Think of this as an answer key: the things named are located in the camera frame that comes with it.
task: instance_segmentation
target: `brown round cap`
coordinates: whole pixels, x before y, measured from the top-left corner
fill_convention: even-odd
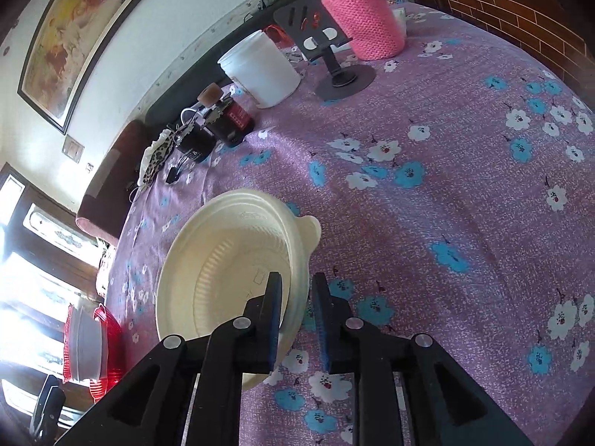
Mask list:
[[[217,84],[211,84],[200,93],[198,102],[205,107],[212,107],[219,101],[219,99],[221,99],[221,97],[223,97],[221,87]]]

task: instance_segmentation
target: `framed painting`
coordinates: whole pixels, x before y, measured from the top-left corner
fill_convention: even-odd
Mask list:
[[[25,58],[19,95],[66,134],[99,56],[139,0],[50,0]]]

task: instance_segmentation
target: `silver screw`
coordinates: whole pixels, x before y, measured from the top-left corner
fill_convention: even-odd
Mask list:
[[[166,337],[163,341],[163,347],[165,348],[178,348],[180,347],[180,344],[182,343],[182,339],[180,337],[178,337],[177,335],[170,335],[169,337]]]
[[[357,330],[357,329],[361,329],[361,327],[364,326],[364,321],[357,317],[349,317],[347,320],[345,320],[345,325],[347,326],[348,329]]]
[[[233,326],[236,329],[247,329],[251,323],[248,317],[238,317],[233,321]]]
[[[429,347],[434,341],[427,333],[421,333],[415,337],[415,343],[420,347]]]

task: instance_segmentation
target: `picture frame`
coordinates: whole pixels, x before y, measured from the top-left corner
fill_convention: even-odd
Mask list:
[[[76,103],[111,38],[141,0],[50,0],[17,93],[66,135]]]

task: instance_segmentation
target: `purple floral tablecloth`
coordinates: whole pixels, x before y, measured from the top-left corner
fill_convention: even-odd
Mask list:
[[[106,305],[132,367],[158,342],[177,233],[212,197],[256,188],[320,220],[310,270],[358,316],[431,334],[536,445],[554,445],[595,384],[593,114],[520,49],[405,7],[407,46],[368,62],[378,75],[363,92],[322,102],[323,65],[302,64],[272,109],[237,96],[257,120],[243,144],[167,185],[174,152],[130,210]],[[309,307],[293,350],[243,394],[240,443],[352,444],[352,395],[348,376],[321,370]]]

